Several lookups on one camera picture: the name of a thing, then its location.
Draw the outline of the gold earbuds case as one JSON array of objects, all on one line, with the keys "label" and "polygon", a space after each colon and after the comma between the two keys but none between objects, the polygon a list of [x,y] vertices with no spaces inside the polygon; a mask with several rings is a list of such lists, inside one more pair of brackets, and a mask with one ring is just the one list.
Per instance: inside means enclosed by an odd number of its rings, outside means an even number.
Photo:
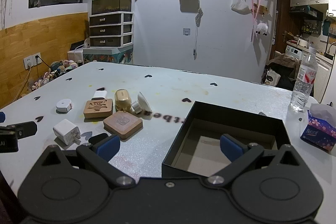
[{"label": "gold earbuds case", "polygon": [[129,112],[131,97],[126,89],[119,89],[114,94],[115,108],[117,111]]}]

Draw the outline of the purple tissue box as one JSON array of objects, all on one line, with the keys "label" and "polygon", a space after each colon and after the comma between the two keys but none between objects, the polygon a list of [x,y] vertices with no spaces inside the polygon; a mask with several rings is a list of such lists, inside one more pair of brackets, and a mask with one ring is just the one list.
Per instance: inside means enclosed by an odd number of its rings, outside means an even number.
[{"label": "purple tissue box", "polygon": [[320,103],[311,104],[301,140],[331,153],[336,142],[335,132],[335,108]]}]

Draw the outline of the small white charger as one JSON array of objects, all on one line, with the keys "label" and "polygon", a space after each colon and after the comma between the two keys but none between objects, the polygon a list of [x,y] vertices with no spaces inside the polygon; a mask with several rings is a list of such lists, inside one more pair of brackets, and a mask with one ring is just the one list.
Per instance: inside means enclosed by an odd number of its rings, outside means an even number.
[{"label": "small white charger", "polygon": [[107,91],[106,90],[97,90],[95,91],[92,100],[105,100],[107,99]]}]

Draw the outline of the white plush sheep toy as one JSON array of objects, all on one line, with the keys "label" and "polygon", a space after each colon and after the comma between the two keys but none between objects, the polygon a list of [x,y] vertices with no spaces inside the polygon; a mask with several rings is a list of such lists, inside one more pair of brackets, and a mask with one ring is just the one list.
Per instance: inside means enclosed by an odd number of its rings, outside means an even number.
[{"label": "white plush sheep toy", "polygon": [[256,27],[256,34],[258,35],[264,35],[267,36],[268,35],[268,24],[266,23],[259,23]]}]

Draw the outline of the white drawer cabinet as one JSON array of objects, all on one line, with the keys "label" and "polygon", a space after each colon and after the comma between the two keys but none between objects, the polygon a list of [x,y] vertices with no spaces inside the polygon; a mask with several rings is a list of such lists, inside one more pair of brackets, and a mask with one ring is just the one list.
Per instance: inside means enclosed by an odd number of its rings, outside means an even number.
[{"label": "white drawer cabinet", "polygon": [[107,12],[89,16],[91,47],[123,48],[133,44],[132,12]]}]

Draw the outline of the white washing machine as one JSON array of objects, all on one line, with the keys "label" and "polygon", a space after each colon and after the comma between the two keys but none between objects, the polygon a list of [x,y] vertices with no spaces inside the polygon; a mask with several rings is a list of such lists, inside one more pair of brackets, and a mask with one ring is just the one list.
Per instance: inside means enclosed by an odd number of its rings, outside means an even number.
[{"label": "white washing machine", "polygon": [[302,50],[300,50],[298,48],[295,48],[293,46],[290,46],[290,45],[286,46],[285,54],[287,56],[290,56],[290,57],[293,57],[293,58],[296,58],[296,59],[299,59],[299,60],[302,60],[302,57],[303,57],[303,51]]}]

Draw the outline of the white wall power outlet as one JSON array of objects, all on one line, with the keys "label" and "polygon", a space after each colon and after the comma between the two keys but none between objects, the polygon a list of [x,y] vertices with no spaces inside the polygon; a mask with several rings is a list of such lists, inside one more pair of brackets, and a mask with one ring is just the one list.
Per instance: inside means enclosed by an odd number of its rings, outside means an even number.
[{"label": "white wall power outlet", "polygon": [[37,66],[42,63],[41,53],[35,53],[34,55],[27,56],[23,59],[25,70],[31,67]]}]

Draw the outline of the white hanging bag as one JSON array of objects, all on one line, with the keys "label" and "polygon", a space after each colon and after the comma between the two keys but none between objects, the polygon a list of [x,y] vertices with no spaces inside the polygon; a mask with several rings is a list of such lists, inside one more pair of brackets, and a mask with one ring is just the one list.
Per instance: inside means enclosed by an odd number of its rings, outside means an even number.
[{"label": "white hanging bag", "polygon": [[232,0],[231,10],[242,15],[247,15],[251,13],[249,6],[245,0]]}]

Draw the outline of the large white charger cube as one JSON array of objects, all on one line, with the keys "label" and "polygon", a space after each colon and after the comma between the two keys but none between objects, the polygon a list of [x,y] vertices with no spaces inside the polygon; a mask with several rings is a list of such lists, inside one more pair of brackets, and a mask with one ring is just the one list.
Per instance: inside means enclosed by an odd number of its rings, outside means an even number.
[{"label": "large white charger cube", "polygon": [[75,124],[64,119],[53,127],[55,136],[60,139],[65,145],[80,144],[81,133]]}]

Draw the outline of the carved wooden block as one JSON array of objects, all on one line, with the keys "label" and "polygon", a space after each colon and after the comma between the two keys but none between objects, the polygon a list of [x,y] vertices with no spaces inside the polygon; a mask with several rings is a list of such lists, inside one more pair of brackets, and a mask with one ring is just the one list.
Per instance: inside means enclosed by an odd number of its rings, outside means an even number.
[{"label": "carved wooden block", "polygon": [[90,100],[86,102],[84,111],[84,118],[106,118],[113,114],[113,100]]}]

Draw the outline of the black box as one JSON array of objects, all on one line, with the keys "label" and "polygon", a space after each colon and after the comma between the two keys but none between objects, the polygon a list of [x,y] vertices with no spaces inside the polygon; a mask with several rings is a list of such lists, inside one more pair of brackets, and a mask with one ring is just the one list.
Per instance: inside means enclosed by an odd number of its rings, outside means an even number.
[{"label": "black box", "polygon": [[196,101],[162,162],[162,177],[208,177],[250,143],[278,150],[290,139],[280,119]]}]

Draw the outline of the black smartwatch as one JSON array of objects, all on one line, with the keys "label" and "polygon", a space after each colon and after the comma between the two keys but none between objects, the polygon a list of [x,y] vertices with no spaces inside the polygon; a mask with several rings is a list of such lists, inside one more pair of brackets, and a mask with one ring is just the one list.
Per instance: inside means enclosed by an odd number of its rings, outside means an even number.
[{"label": "black smartwatch", "polygon": [[106,139],[107,137],[108,137],[107,133],[101,133],[101,134],[98,134],[98,135],[90,137],[89,140],[88,140],[88,142],[91,145],[96,145],[97,143],[99,143],[100,141]]}]

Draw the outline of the white round tape measure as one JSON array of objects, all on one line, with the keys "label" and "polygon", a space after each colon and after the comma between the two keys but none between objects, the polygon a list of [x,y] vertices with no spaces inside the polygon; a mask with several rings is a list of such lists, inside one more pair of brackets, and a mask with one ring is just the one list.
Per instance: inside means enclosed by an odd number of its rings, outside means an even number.
[{"label": "white round tape measure", "polygon": [[72,109],[72,101],[68,98],[62,99],[56,104],[58,113],[68,113]]}]

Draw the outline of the wooden coaster with logo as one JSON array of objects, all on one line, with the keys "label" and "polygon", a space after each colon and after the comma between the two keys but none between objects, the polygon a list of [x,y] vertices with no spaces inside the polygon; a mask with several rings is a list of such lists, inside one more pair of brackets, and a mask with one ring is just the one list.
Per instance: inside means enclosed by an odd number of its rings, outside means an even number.
[{"label": "wooden coaster with logo", "polygon": [[123,111],[118,111],[103,120],[104,129],[119,136],[122,140],[129,139],[143,129],[142,119]]}]

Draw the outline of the glass fish tank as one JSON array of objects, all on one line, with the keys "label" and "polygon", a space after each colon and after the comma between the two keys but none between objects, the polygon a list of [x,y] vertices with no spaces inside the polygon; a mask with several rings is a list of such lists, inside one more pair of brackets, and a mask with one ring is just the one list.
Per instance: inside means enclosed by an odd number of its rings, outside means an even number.
[{"label": "glass fish tank", "polygon": [[91,14],[104,14],[108,12],[131,12],[132,0],[92,0]]}]

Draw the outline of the clear water bottle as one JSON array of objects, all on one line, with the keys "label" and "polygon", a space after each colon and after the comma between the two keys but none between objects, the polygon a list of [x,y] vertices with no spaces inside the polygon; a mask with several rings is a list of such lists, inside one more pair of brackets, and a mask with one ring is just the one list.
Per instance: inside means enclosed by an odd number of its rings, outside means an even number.
[{"label": "clear water bottle", "polygon": [[305,59],[301,61],[294,89],[291,94],[290,107],[294,111],[303,111],[308,102],[315,82],[318,65],[316,60],[317,50],[309,47],[309,52]]}]

